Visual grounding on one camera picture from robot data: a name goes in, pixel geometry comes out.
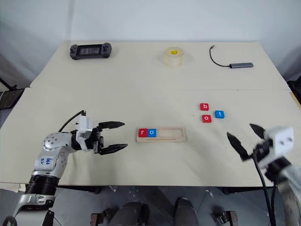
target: tape roll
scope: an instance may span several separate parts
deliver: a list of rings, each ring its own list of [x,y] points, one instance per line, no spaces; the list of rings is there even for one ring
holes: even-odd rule
[[[182,64],[184,51],[179,47],[169,47],[165,50],[164,63],[167,66],[177,67]]]

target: table surface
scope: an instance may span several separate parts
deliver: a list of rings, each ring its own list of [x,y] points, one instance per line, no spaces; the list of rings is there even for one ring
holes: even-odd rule
[[[250,122],[293,126],[295,137],[301,135],[299,106],[259,43],[111,43],[110,58],[78,61],[69,57],[73,43],[60,46],[0,130],[0,182],[27,183],[44,137],[81,109],[95,125],[123,121],[123,127],[104,130],[104,142],[129,145],[105,156],[71,154],[61,185],[261,186],[252,161],[241,162],[226,132],[249,151],[259,141]],[[254,68],[214,65],[208,55],[213,44],[219,63],[251,61]],[[161,62],[170,46],[184,50],[182,66]],[[202,123],[207,113],[200,111],[201,102],[210,104],[212,116],[224,110],[225,119]],[[135,140],[138,128],[169,126],[185,127],[187,142]],[[292,163],[300,163],[300,147],[296,139],[287,156]]]

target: floor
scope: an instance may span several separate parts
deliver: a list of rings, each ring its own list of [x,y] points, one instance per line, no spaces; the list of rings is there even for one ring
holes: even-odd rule
[[[0,190],[1,223],[5,216],[12,214],[20,195]],[[58,188],[55,195],[55,204],[51,209],[55,212],[55,226],[88,226],[92,213],[100,213],[106,208],[118,209],[130,201],[148,204],[148,225],[171,226],[178,197],[187,197],[191,201],[201,226],[219,225],[212,218],[215,210],[236,211],[240,226],[269,226],[262,190],[225,195],[216,187],[119,186],[114,192],[106,186],[98,194]],[[279,195],[276,196],[276,216],[277,225],[285,225],[283,203]]]

